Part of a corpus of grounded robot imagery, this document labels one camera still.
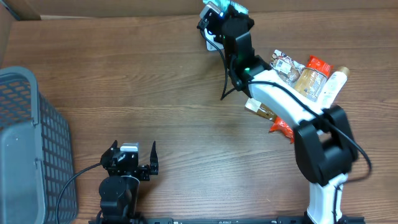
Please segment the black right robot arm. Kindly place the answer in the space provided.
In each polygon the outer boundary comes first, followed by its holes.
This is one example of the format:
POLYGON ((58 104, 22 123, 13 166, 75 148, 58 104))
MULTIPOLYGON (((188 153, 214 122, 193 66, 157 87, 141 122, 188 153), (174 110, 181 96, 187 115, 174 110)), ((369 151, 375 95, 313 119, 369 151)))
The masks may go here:
POLYGON ((310 182, 306 218, 311 223, 344 223, 343 186, 358 159, 344 110, 321 108, 282 81, 277 72, 255 55, 250 30, 254 21, 229 5, 220 16, 228 74, 234 90, 270 106, 293 129, 295 159, 310 182))

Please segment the grey plastic basket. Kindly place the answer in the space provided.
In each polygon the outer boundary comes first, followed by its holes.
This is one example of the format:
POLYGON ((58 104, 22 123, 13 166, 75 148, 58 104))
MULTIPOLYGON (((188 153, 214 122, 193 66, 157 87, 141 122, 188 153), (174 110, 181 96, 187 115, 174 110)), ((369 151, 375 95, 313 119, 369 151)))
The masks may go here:
POLYGON ((78 215, 67 120, 24 67, 1 69, 1 223, 72 223, 78 215))

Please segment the teal snack packet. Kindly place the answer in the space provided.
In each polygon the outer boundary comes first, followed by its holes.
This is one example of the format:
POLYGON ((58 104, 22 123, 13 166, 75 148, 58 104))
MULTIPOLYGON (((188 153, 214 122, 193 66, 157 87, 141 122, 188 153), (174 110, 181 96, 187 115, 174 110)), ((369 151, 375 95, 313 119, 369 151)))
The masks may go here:
POLYGON ((213 3, 221 12, 227 12, 229 5, 233 6, 235 10, 243 14, 248 14, 249 10, 244 6, 234 2, 232 0, 202 0, 203 4, 213 3))

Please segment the white cream tube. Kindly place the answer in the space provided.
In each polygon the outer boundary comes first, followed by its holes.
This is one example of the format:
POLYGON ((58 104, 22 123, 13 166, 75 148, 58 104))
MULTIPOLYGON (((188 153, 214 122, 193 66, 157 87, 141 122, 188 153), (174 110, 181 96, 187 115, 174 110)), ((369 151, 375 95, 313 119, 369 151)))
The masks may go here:
POLYGON ((347 82, 349 75, 350 70, 347 67, 339 67, 330 75, 317 99, 317 104, 320 108, 329 108, 333 104, 340 90, 347 82))

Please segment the orange spaghetti packet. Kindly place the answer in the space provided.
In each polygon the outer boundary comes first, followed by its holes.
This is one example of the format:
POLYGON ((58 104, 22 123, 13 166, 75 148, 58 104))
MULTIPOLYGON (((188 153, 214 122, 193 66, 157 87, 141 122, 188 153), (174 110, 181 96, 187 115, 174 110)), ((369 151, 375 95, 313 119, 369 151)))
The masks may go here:
MULTIPOLYGON (((320 60, 316 56, 311 55, 306 66, 300 72, 300 76, 293 84, 293 89, 299 92, 307 99, 317 102, 318 97, 330 76, 333 66, 320 60)), ((290 139, 290 143, 294 142, 294 133, 291 127, 276 117, 274 124, 271 126, 270 132, 280 131, 285 137, 290 139)))

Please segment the white barcode scanner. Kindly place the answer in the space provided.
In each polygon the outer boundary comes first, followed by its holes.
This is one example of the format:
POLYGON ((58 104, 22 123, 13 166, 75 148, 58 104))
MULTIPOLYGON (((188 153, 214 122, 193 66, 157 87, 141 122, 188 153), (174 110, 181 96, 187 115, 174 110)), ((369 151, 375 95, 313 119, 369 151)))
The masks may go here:
POLYGON ((220 50, 223 50, 223 44, 219 43, 216 41, 216 35, 212 34, 210 31, 205 29, 205 37, 207 38, 206 41, 206 48, 208 51, 216 51, 216 48, 214 47, 217 46, 220 50))

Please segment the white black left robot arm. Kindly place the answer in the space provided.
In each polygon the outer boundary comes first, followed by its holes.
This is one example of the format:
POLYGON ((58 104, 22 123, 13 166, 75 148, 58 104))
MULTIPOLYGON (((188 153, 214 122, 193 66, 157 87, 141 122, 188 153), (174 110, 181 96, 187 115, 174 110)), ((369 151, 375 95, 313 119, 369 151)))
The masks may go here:
POLYGON ((143 224, 147 223, 141 213, 136 212, 139 185, 159 173, 156 143, 152 144, 150 163, 139 164, 139 144, 124 143, 120 147, 115 141, 103 153, 100 164, 109 177, 99 185, 100 211, 93 223, 143 224))

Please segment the brown white nut pouch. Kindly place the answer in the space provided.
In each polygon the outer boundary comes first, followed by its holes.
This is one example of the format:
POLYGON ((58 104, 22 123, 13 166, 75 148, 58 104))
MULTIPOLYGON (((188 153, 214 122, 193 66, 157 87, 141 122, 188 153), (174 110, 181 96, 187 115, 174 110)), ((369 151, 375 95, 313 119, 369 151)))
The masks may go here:
MULTIPOLYGON (((291 87, 295 86, 305 68, 304 65, 277 49, 274 50, 269 64, 277 71, 278 76, 291 87)), ((253 98, 247 100, 245 109, 271 121, 275 121, 277 118, 272 110, 253 98)))

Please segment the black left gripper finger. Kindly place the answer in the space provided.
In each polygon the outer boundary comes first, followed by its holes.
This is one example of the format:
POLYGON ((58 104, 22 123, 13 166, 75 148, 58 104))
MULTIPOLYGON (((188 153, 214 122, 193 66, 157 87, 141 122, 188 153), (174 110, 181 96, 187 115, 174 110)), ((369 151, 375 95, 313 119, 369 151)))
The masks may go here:
POLYGON ((159 173, 159 159, 156 151, 156 141, 154 141, 150 152, 150 174, 157 175, 158 173, 159 173))
POLYGON ((118 148, 118 141, 115 140, 112 145, 102 154, 100 161, 109 162, 114 156, 115 150, 118 148))

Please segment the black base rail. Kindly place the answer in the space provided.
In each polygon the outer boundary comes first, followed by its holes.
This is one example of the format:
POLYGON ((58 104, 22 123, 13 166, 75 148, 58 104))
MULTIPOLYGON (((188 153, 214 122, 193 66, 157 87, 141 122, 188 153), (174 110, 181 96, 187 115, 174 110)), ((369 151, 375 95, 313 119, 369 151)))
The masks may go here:
POLYGON ((173 219, 173 218, 145 218, 131 223, 148 224, 305 224, 312 223, 306 215, 301 217, 278 217, 265 219, 173 219))

